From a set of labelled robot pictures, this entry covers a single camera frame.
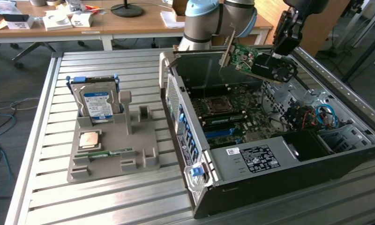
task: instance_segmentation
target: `lamp base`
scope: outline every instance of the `lamp base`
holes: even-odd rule
[[[111,12],[120,17],[140,16],[144,12],[141,7],[132,4],[128,4],[128,8],[125,8],[124,4],[115,5],[112,8]]]

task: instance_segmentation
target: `white device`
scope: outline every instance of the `white device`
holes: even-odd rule
[[[70,23],[74,27],[90,27],[92,20],[93,18],[90,13],[73,14]]]
[[[34,22],[29,15],[5,15],[4,19],[10,30],[30,29]]]
[[[42,17],[45,30],[60,30],[72,28],[70,21],[65,15],[46,15]]]

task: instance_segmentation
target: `hard drive label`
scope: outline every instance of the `hard drive label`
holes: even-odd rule
[[[106,102],[109,95],[106,92],[85,93],[85,103],[88,106],[89,116],[96,120],[108,119],[112,117],[111,104]]]
[[[240,150],[248,170],[252,173],[279,167],[280,164],[268,148],[268,145]]]

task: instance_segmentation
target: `wooden desk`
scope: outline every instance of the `wooden desk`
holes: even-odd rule
[[[6,27],[0,30],[0,43],[49,42],[72,40],[101,40],[105,51],[112,50],[111,40],[117,38],[163,38],[181,37],[183,29],[168,29],[164,26],[160,11],[169,11],[164,7],[149,4],[139,4],[144,14],[135,18],[115,16],[109,9],[120,3],[119,0],[82,1],[86,5],[105,9],[104,15],[93,15],[93,23],[89,28],[69,28],[62,30],[45,31],[42,22],[34,22],[30,30],[9,30]],[[164,4],[161,0],[139,0],[139,2]],[[24,14],[44,16],[52,6],[34,7],[28,1],[18,1],[17,7]],[[251,34],[257,34],[256,44],[263,44],[272,29],[272,24],[257,15],[255,28]]]

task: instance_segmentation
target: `desk lamp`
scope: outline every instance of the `desk lamp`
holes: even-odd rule
[[[111,8],[111,12],[120,17],[135,17],[143,14],[141,7],[128,4],[128,0],[124,0],[124,4],[115,5]]]

